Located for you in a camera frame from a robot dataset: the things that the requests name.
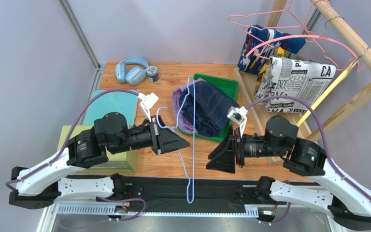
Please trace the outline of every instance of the robotic arm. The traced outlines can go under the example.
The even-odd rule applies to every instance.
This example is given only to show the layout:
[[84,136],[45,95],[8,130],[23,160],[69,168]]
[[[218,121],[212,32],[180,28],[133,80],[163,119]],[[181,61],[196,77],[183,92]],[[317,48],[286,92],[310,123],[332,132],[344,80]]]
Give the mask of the robotic arm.
[[[15,167],[12,180],[21,180],[10,193],[9,204],[28,209],[47,207],[54,202],[75,198],[103,197],[120,200],[126,192],[123,177],[115,174],[99,179],[64,178],[77,171],[108,161],[106,150],[116,154],[131,149],[151,147],[154,153],[164,154],[190,146],[170,131],[157,126],[156,116],[137,127],[128,129],[126,118],[109,113],[94,121],[94,126],[70,139],[67,148],[53,163],[57,153],[32,168]],[[37,174],[24,176],[40,168]]]
[[[229,114],[233,121],[244,122],[238,110],[234,110],[234,113],[237,117]],[[267,122],[264,136],[241,134],[240,129],[237,128],[233,133],[230,127],[228,137],[209,155],[207,169],[235,173],[235,164],[242,168],[245,158],[281,157],[283,166],[290,172],[308,177],[327,191],[301,188],[262,176],[256,187],[258,199],[265,199],[264,203],[273,200],[303,205],[329,215],[346,228],[371,230],[371,201],[339,176],[329,163],[324,149],[312,141],[297,138],[297,126],[283,117],[275,116]],[[347,174],[345,178],[371,196],[370,189]]]

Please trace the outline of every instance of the wooden table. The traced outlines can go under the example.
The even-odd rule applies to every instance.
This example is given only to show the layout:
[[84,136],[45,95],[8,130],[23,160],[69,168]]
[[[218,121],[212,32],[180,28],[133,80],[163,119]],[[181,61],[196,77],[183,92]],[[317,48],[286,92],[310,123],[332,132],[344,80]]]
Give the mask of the wooden table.
[[[108,62],[101,80],[100,89],[111,88],[133,88],[127,83],[119,83],[115,78],[114,70],[118,62]],[[169,125],[175,125],[174,113],[171,106],[171,94],[175,88],[187,83],[187,77],[193,76],[195,73],[201,73],[226,79],[234,79],[233,69],[236,65],[232,64],[190,64],[190,63],[150,63],[158,68],[160,79],[157,82],[150,82],[145,79],[142,83],[135,86],[141,93],[149,94],[154,92],[159,97],[159,100],[151,109],[151,115],[155,115],[157,108],[165,106],[167,110],[160,110],[160,115],[164,122]],[[244,105],[241,94],[237,94],[237,103]],[[138,107],[135,119],[136,125],[140,125],[144,120],[144,115]],[[254,134],[254,128],[248,119],[247,126],[244,131],[246,134]],[[182,135],[187,139],[191,146],[181,150],[184,158],[185,166],[189,176],[192,176],[192,137]],[[310,181],[305,177],[290,173],[282,165],[269,166],[265,158],[248,158],[245,159],[244,168],[236,167],[236,174],[228,174],[225,172],[207,170],[205,165],[209,161],[207,156],[218,146],[219,143],[196,138],[195,148],[195,177],[209,179],[239,179],[239,180],[258,180],[261,176],[270,176],[278,180],[290,181]],[[179,158],[178,152],[171,152],[163,155],[155,155],[150,148],[141,149],[138,160],[137,172],[124,173],[124,175],[135,176],[156,176],[156,177],[185,177],[183,166]]]

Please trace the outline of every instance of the green tray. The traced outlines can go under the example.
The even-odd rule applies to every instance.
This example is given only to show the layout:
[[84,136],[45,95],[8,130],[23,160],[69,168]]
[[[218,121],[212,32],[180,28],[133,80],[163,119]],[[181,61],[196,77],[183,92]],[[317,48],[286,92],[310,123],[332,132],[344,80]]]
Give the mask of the green tray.
[[[194,78],[194,80],[202,78],[205,81],[207,81],[208,83],[213,84],[217,88],[222,90],[231,99],[236,100],[236,98],[237,98],[238,82],[235,81],[235,80],[229,80],[229,79],[224,79],[224,78],[215,77],[215,76],[207,76],[207,75],[203,75],[203,74],[199,74],[199,73],[194,74],[193,78]],[[221,142],[227,136],[228,126],[231,125],[231,124],[232,124],[232,121],[229,120],[228,124],[223,129],[221,129],[218,132],[218,134],[214,137],[206,137],[206,136],[202,136],[198,133],[196,133],[196,137],[211,140],[211,141]],[[178,131],[181,132],[182,134],[186,134],[186,135],[190,135],[190,136],[193,135],[193,134],[189,134],[189,133],[184,132],[180,128],[178,128]]]

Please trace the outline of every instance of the blue headphones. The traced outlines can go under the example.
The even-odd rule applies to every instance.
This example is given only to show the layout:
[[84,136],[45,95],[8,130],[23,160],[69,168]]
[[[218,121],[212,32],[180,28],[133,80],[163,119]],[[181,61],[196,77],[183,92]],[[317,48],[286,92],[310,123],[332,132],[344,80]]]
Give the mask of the blue headphones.
[[141,83],[141,81],[143,81],[144,78],[147,76],[145,69],[142,69],[140,67],[134,67],[126,75],[126,64],[138,64],[143,66],[144,68],[148,68],[147,61],[139,57],[129,57],[127,59],[122,60],[115,67],[115,77],[120,83],[128,82],[132,86]]

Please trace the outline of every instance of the pink wire hanger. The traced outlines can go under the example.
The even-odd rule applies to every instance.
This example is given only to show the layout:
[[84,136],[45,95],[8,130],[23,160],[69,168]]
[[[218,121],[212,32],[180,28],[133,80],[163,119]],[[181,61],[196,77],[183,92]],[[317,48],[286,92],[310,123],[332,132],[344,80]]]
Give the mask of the pink wire hanger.
[[[269,59],[268,57],[264,57],[264,56],[261,56],[261,54],[264,53],[264,50],[266,49],[266,46],[269,46],[269,47],[272,47],[274,48],[273,46],[271,46],[270,44],[273,43],[273,42],[276,42],[276,41],[280,41],[280,40],[285,40],[285,39],[291,39],[291,38],[311,38],[312,40],[307,40],[307,42],[309,43],[315,43],[320,49],[321,51],[323,51],[323,54],[324,54],[324,57],[328,60],[330,60],[335,66],[336,66],[336,70],[337,71],[343,71],[345,69],[345,67],[347,67],[347,65],[354,59],[357,59],[357,55],[354,53],[354,51],[349,48],[348,46],[346,46],[345,44],[341,43],[340,41],[337,41],[335,39],[332,39],[332,38],[328,38],[328,37],[323,37],[322,35],[327,31],[327,27],[325,25],[325,30],[319,34],[319,35],[316,35],[314,32],[312,31],[309,31],[307,29],[307,26],[306,26],[306,22],[308,20],[308,17],[310,15],[310,12],[314,6],[314,4],[316,4],[317,2],[319,1],[325,1],[327,2],[328,4],[330,4],[330,2],[328,0],[317,0],[315,1],[311,6],[310,6],[310,9],[305,17],[305,20],[304,21],[301,21],[298,17],[296,17],[292,12],[291,12],[291,4],[293,3],[293,0],[290,1],[290,3],[288,4],[288,6],[283,9],[283,10],[278,10],[278,11],[270,11],[270,12],[262,12],[262,13],[257,13],[257,14],[250,14],[248,16],[244,16],[244,15],[241,15],[241,14],[234,14],[234,15],[230,15],[228,17],[228,21],[232,24],[236,24],[236,25],[239,25],[241,27],[243,27],[243,30],[245,33],[247,33],[248,35],[254,37],[255,39],[259,40],[260,44],[258,44],[257,46],[255,46],[253,49],[251,49],[247,54],[246,54],[246,57],[249,56],[250,54],[252,54],[254,52],[255,56],[259,57],[259,58],[264,58],[264,59]],[[268,15],[268,14],[272,14],[272,13],[278,13],[278,12],[284,12],[284,11],[288,11],[299,23],[300,25],[298,26],[286,26],[286,27],[264,27],[262,29],[256,27],[256,26],[250,26],[250,25],[243,25],[243,24],[240,24],[240,23],[237,23],[237,22],[234,22],[234,21],[231,21],[230,19],[232,17],[244,17],[244,18],[249,18],[249,17],[252,17],[252,16],[257,16],[257,15]],[[290,36],[284,36],[284,37],[279,37],[279,38],[275,38],[275,39],[271,39],[271,40],[268,40],[268,41],[262,41],[261,39],[257,38],[256,36],[250,34],[250,28],[256,28],[257,30],[264,30],[264,29],[286,29],[286,28],[300,28],[300,27],[303,27],[304,28],[304,31],[307,33],[307,34],[304,34],[304,35],[290,35]],[[349,51],[352,55],[352,57],[348,60],[348,62],[345,64],[345,66],[343,67],[343,69],[339,69],[339,66],[338,64],[330,57],[328,57],[326,55],[326,51],[323,49],[323,47],[317,42],[317,40],[326,40],[326,41],[330,41],[330,42],[333,42],[335,44],[338,44],[342,47],[344,47],[347,51]]]

